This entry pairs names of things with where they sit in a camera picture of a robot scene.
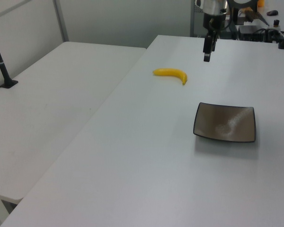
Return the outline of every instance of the white wall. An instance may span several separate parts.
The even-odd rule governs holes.
[[[11,78],[61,43],[53,0],[31,0],[0,17],[0,52]]]
[[[57,0],[69,41],[147,48],[190,35],[191,0]]]
[[[0,0],[0,15],[5,14],[7,11],[18,7],[30,0]]]

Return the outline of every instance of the microphone stand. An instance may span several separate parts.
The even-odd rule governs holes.
[[[14,86],[15,84],[18,83],[18,81],[12,80],[9,77],[9,73],[8,73],[6,67],[5,67],[5,64],[4,64],[4,61],[2,59],[1,54],[0,54],[0,70],[1,70],[2,75],[4,77],[4,84],[1,87],[3,87],[3,88],[11,88],[12,86]]]

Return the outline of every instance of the white table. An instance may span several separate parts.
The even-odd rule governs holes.
[[[284,227],[284,50],[203,44],[158,36],[2,226]],[[256,142],[193,135],[199,102],[253,106]]]
[[[0,88],[0,199],[20,202],[144,51],[63,43]]]

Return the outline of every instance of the dark brown plate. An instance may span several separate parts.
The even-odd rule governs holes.
[[[254,142],[254,108],[200,103],[195,115],[194,135],[229,142]]]

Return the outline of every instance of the banana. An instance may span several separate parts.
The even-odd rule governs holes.
[[[185,85],[187,81],[187,75],[182,70],[177,69],[156,69],[152,72],[156,76],[173,76],[178,77],[180,80],[182,80],[182,84]]]

